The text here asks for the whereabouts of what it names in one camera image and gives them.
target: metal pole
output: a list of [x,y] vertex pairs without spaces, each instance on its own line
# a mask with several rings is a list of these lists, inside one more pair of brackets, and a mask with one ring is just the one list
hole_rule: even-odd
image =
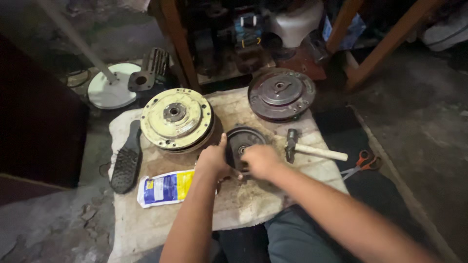
[[70,40],[91,60],[91,62],[107,77],[110,82],[117,80],[117,77],[110,72],[104,62],[100,60],[84,42],[79,33],[73,28],[70,22],[59,12],[59,9],[49,0],[37,0],[38,4],[47,13],[47,15],[62,29]]

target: wooden hammer handle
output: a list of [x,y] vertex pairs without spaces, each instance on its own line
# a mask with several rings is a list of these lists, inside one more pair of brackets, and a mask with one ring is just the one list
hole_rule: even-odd
[[296,144],[295,150],[296,152],[311,153],[314,155],[318,155],[320,157],[325,157],[325,158],[330,158],[330,159],[335,159],[335,160],[340,160],[340,161],[348,160],[348,155],[345,153],[340,153],[340,152],[335,152],[335,151],[330,151],[330,150],[323,150],[323,149],[314,148],[314,147],[310,147],[310,146],[303,145],[303,144]]

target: person's left hand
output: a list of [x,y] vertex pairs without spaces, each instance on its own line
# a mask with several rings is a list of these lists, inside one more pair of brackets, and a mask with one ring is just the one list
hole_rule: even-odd
[[218,146],[208,146],[202,151],[195,165],[195,176],[210,176],[214,179],[222,179],[230,176],[231,167],[226,163],[227,135],[221,135]]

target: hammer head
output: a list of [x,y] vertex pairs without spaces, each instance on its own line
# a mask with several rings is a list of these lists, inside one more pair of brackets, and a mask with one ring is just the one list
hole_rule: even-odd
[[296,143],[298,139],[298,132],[296,129],[289,129],[286,136],[286,161],[294,163],[294,153],[296,152]]

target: orange scissors handle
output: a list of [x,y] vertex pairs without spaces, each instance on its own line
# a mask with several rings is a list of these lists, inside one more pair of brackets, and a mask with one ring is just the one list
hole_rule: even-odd
[[359,160],[356,162],[356,165],[361,166],[362,162],[369,159],[370,156],[371,156],[371,154],[368,151],[366,151],[366,150],[360,151],[359,152]]
[[361,167],[361,170],[377,170],[382,167],[382,158],[374,156],[374,159]]

